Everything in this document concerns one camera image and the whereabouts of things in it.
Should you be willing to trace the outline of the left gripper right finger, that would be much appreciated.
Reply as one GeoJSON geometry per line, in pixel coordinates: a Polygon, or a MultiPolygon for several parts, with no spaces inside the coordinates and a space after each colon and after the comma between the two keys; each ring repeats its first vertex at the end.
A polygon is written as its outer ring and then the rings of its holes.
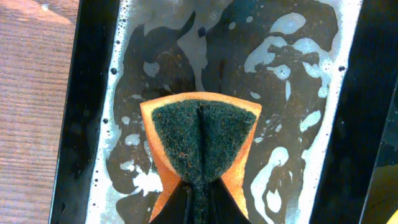
{"type": "Polygon", "coordinates": [[[221,178],[209,183],[210,224],[251,224],[221,178]]]}

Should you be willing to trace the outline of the black round serving tray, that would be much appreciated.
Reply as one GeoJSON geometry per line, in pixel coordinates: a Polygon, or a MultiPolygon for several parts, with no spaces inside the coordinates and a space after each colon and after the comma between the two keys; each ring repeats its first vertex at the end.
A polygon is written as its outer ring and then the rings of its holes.
{"type": "Polygon", "coordinates": [[[397,211],[397,80],[388,94],[377,156],[360,224],[386,223],[397,211]]]}

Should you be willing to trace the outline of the orange green scrub sponge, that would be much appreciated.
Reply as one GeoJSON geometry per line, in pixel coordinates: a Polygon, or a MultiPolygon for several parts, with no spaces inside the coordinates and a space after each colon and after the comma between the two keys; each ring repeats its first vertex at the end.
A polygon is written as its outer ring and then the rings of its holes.
{"type": "Polygon", "coordinates": [[[190,223],[209,223],[209,183],[219,178],[249,220],[243,180],[261,105],[219,93],[188,92],[140,107],[164,188],[150,221],[184,181],[190,184],[190,223]]]}

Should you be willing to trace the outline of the black rectangular wash tray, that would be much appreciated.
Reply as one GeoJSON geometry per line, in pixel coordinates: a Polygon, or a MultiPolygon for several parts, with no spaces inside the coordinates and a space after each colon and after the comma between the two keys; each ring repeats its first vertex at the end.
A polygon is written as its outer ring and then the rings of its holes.
{"type": "Polygon", "coordinates": [[[163,192],[139,105],[259,103],[252,223],[359,223],[388,94],[396,1],[80,1],[50,223],[147,223],[163,192]]]}

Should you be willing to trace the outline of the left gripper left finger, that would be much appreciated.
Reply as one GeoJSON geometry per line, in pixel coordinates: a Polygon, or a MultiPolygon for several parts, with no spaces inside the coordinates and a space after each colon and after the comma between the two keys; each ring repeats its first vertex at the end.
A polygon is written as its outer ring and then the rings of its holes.
{"type": "Polygon", "coordinates": [[[190,184],[180,181],[160,213],[149,224],[189,224],[190,184]]]}

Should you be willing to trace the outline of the yellow plate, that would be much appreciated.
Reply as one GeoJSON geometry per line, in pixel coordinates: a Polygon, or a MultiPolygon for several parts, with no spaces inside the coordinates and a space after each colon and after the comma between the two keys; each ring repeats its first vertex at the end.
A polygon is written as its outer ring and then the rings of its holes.
{"type": "Polygon", "coordinates": [[[398,224],[398,211],[396,211],[390,219],[386,222],[386,224],[398,224]]]}

